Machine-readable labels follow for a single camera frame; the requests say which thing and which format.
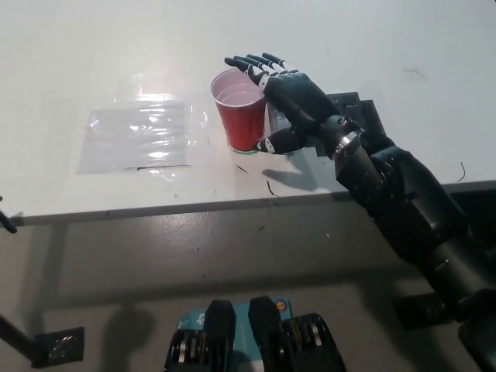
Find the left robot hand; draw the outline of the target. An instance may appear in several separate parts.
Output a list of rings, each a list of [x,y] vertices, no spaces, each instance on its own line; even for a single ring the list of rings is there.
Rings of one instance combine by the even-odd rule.
[[[5,228],[11,234],[18,231],[15,223],[3,211],[0,211],[0,224],[1,227]]]

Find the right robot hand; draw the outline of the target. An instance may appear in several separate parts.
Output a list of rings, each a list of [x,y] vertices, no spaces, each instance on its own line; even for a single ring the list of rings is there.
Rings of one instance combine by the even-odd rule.
[[[317,139],[329,155],[345,146],[361,132],[352,119],[341,114],[326,93],[307,74],[286,60],[263,53],[261,56],[234,56],[224,59],[243,72],[265,99],[282,112],[290,126],[259,140],[253,149],[261,153],[286,154]]]

